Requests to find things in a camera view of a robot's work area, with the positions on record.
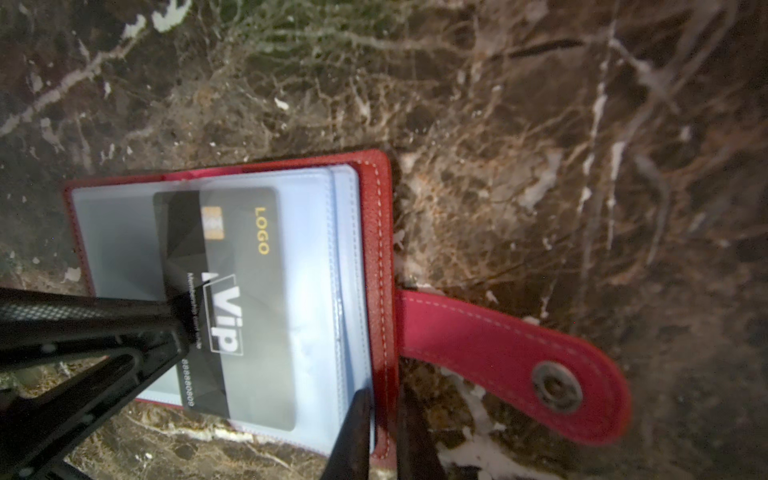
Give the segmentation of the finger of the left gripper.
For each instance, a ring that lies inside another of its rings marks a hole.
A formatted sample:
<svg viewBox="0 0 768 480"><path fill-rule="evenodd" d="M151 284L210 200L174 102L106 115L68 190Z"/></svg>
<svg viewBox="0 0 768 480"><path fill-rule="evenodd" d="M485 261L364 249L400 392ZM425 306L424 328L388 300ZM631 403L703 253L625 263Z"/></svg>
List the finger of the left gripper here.
<svg viewBox="0 0 768 480"><path fill-rule="evenodd" d="M1 358L44 360L109 355L180 357L180 317L165 302L3 288Z"/></svg>
<svg viewBox="0 0 768 480"><path fill-rule="evenodd" d="M188 352L174 329L14 331L1 341L1 370L96 358L95 365L33 398L1 395L1 476L43 479L101 424Z"/></svg>

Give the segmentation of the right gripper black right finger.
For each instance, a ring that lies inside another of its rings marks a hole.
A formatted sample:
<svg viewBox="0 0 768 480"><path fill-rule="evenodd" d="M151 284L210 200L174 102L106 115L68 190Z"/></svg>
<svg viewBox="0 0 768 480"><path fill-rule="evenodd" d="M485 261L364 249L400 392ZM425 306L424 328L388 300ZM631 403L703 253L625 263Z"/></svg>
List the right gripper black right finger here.
<svg viewBox="0 0 768 480"><path fill-rule="evenodd" d="M396 442L398 479L447 479L420 403L407 386L401 387L398 398Z"/></svg>

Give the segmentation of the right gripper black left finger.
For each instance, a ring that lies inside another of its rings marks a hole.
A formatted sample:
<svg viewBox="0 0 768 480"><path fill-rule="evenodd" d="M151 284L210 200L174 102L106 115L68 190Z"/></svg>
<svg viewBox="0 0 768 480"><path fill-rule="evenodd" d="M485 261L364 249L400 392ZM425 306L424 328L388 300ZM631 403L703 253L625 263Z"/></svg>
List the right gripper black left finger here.
<svg viewBox="0 0 768 480"><path fill-rule="evenodd" d="M321 480L369 478L371 421L370 390L360 389L353 396Z"/></svg>

